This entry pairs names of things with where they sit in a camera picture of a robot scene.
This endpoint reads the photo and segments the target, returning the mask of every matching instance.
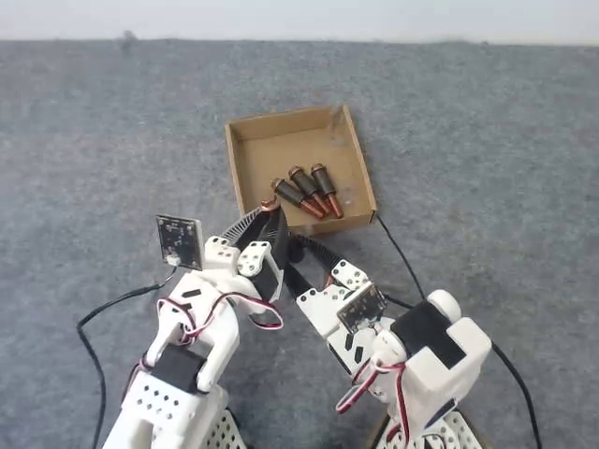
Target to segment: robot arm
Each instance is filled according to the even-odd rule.
[[[227,404],[217,382],[239,346],[234,309],[261,328],[283,324],[271,305],[281,292],[287,256],[283,211],[252,211],[222,236],[210,237],[201,253],[194,250],[201,246],[193,222],[158,217],[165,260],[191,270],[157,303],[158,331],[106,449],[202,447]],[[265,312],[278,321],[258,322],[255,317]]]
[[[366,273],[314,240],[296,240],[330,275],[317,290],[289,266],[285,281],[352,377],[354,385],[336,410],[344,413],[366,391],[386,403],[389,419],[377,448],[424,447],[423,438],[451,431],[443,418],[475,383],[489,337],[461,317],[457,301],[443,290],[397,319],[384,317],[385,298]],[[433,448],[444,447],[441,439],[438,446],[434,441],[427,439]]]

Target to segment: black plastic part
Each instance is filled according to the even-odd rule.
[[[168,255],[179,257],[180,266],[202,268],[202,253],[197,221],[187,218],[156,215],[158,237],[163,259]]]
[[[339,255],[331,251],[322,243],[305,236],[297,235],[296,237],[298,243],[312,253],[327,273],[331,273],[335,266],[342,261],[342,258]]]
[[[262,232],[262,229],[264,228],[269,218],[269,212],[261,211],[256,217],[254,217],[254,220],[245,227],[241,235],[239,235],[237,242],[235,242],[234,246],[236,248],[239,248],[239,250],[243,252],[243,250],[247,248],[247,246],[250,243],[252,243],[255,240],[258,240],[258,236]]]
[[[198,297],[202,294],[202,291],[197,288],[196,290],[189,290],[182,294],[182,297]]]
[[[387,300],[373,285],[338,311],[337,317],[348,332],[355,334],[368,323],[377,320],[386,307]]]
[[[269,220],[264,224],[257,240],[270,243],[270,254],[279,269],[283,269],[287,265],[289,230],[283,208],[269,212]]]
[[[266,261],[262,264],[260,272],[248,279],[252,282],[260,297],[265,301],[269,301],[272,298],[272,295],[274,295],[279,286],[276,274]]]
[[[335,351],[335,348],[333,348],[329,344],[329,349],[333,353],[333,355],[335,355],[335,358],[337,359],[337,361],[339,362],[339,364],[343,367],[343,369],[345,369],[345,372],[347,372],[347,374],[349,374],[351,376],[352,375],[352,371],[349,370],[349,368],[347,367],[347,365],[345,365],[345,363],[343,362],[343,360],[339,357],[339,354],[337,354],[337,351]]]
[[[312,196],[318,192],[318,187],[305,171],[298,170],[290,178],[306,196]]]
[[[450,399],[448,402],[446,402],[443,407],[441,407],[437,413],[434,414],[434,416],[431,418],[431,420],[427,423],[426,427],[428,426],[432,426],[434,423],[436,423],[437,421],[439,421],[441,418],[443,418],[446,414],[448,414],[449,412],[451,412],[453,409],[456,408],[456,400],[454,399]]]
[[[303,245],[298,241],[298,238],[291,234],[287,244],[287,260],[292,264],[298,264],[306,255],[303,250]]]
[[[235,245],[240,236],[245,232],[248,226],[254,222],[256,216],[261,212],[260,208],[250,210],[243,215],[236,223],[232,224],[223,234],[223,238],[229,240],[230,245]]]
[[[281,182],[279,182],[279,184],[277,184],[277,186],[274,188],[274,191],[277,193],[277,195],[286,199],[294,206],[299,206],[301,201],[303,201],[306,197],[305,194],[300,192],[285,180],[281,180]]]
[[[323,192],[323,194],[329,195],[337,193],[337,189],[335,189],[333,181],[330,180],[330,176],[326,167],[320,167],[313,170],[312,176],[314,176],[314,180],[316,181],[316,184],[318,184],[318,188]]]
[[[402,341],[408,356],[425,346],[448,368],[452,369],[466,354],[447,335],[450,321],[428,301],[417,304],[391,325],[391,331]]]
[[[285,267],[283,281],[294,299],[314,288],[308,281],[306,281],[306,278],[304,278],[300,272],[290,264],[287,264]]]
[[[152,375],[187,393],[197,392],[196,377],[206,359],[182,346],[168,344],[152,369]]]

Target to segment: white bracket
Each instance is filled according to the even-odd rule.
[[[123,409],[167,432],[183,435],[196,415],[198,396],[185,393],[153,375],[140,371],[123,401]]]
[[[364,283],[368,282],[368,275],[346,260],[342,260],[333,268],[331,276],[349,290],[358,290]]]
[[[346,306],[352,292],[345,287],[331,284],[322,292],[312,288],[296,299],[316,331],[324,338],[341,324],[337,312]]]
[[[262,264],[267,254],[270,254],[270,243],[267,241],[253,241],[241,253],[237,270],[241,276],[254,277],[262,269]]]
[[[204,269],[226,269],[235,273],[240,256],[238,248],[229,246],[228,239],[212,236],[204,245]]]

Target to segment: wire bundle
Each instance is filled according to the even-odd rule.
[[[158,301],[156,302],[156,310],[159,313],[160,310],[162,309],[162,307],[165,304],[168,304],[174,310],[180,312],[183,316],[185,316],[186,323],[183,325],[183,337],[179,341],[179,344],[186,345],[186,344],[193,343],[197,339],[197,337],[202,333],[202,331],[204,329],[206,329],[206,327],[208,327],[213,322],[214,316],[216,313],[216,308],[218,307],[218,305],[225,299],[232,300],[232,298],[239,299],[241,302],[247,302],[249,304],[254,304],[254,305],[260,306],[264,309],[264,311],[272,312],[278,320],[276,323],[262,324],[262,323],[259,323],[258,321],[256,321],[250,315],[249,318],[256,327],[258,327],[260,329],[264,329],[264,330],[279,330],[280,328],[283,327],[283,316],[279,313],[279,311],[273,305],[271,305],[270,303],[263,301],[257,297],[250,297],[250,296],[245,295],[244,293],[240,293],[240,292],[228,292],[228,293],[223,293],[221,296],[219,296],[212,303],[210,311],[208,312],[206,319],[204,320],[204,322],[201,325],[198,325],[196,323],[196,319],[189,312],[189,310],[187,310],[184,307],[184,305],[178,303],[177,301],[175,301],[174,299],[171,299],[169,297],[161,297],[160,299],[158,299]]]

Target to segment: cardboard tray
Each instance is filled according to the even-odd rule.
[[[310,108],[233,121],[226,143],[241,215],[272,199],[270,182],[292,166],[327,167],[344,217],[318,221],[281,199],[292,231],[312,235],[367,225],[376,212],[373,189],[349,108]]]

